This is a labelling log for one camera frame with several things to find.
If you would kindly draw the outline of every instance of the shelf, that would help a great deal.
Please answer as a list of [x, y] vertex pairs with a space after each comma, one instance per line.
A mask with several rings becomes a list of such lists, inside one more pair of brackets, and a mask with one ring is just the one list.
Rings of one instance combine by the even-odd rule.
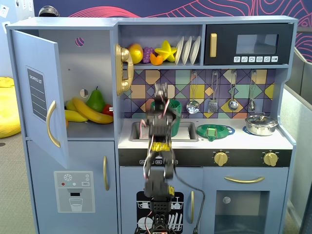
[[68, 122], [67, 139], [72, 141], [114, 140], [114, 124]]
[[164, 62], [160, 66], [154, 66], [151, 63], [138, 63], [134, 65], [135, 70], [199, 70], [199, 69], [278, 69], [278, 68], [288, 68], [288, 64], [277, 64], [277, 65], [205, 65], [200, 66], [199, 63], [191, 65], [190, 62], [187, 62], [185, 65], [179, 63], [176, 65], [174, 62]]

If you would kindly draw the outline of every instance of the gray carpet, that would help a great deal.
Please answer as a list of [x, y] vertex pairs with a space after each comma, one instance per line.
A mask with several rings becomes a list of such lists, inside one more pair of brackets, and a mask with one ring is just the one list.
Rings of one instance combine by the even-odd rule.
[[[21, 134], [0, 139], [0, 233], [35, 234]], [[287, 213], [284, 234], [298, 233]]]

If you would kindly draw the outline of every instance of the purple grapes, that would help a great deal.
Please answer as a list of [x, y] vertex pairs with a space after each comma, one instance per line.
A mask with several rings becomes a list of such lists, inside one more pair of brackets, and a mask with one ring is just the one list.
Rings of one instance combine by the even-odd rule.
[[143, 49], [143, 63], [149, 63], [151, 62], [150, 57], [151, 54], [154, 53], [154, 48], [153, 47], [145, 47]]

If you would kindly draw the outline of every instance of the geometric pattern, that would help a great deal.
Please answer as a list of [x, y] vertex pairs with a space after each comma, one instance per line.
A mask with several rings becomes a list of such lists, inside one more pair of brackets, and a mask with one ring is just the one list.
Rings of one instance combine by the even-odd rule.
[[[216, 113], [208, 113], [209, 102], [216, 88], [215, 77], [212, 86], [212, 70], [195, 71], [197, 72], [196, 89], [195, 77], [191, 70], [135, 70], [131, 89], [122, 94], [125, 118], [145, 118], [145, 112], [150, 110], [151, 103], [154, 101], [155, 83], [168, 84], [168, 97], [182, 104], [182, 118], [246, 118], [253, 113], [248, 109], [250, 70], [237, 70], [234, 99], [239, 107], [236, 111], [231, 111], [228, 106], [231, 99], [231, 70], [217, 70], [218, 83], [215, 99], [218, 101], [218, 110]], [[274, 69], [257, 70], [256, 86], [253, 91], [254, 112], [270, 114], [274, 77]], [[200, 103], [200, 111], [190, 115], [186, 110], [186, 104], [193, 98]]]

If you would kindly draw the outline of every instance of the silver pot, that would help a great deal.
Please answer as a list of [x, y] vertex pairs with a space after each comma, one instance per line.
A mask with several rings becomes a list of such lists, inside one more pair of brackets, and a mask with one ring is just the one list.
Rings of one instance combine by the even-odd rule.
[[248, 132], [258, 136], [272, 135], [278, 125], [276, 120], [263, 115], [249, 116], [245, 121]]

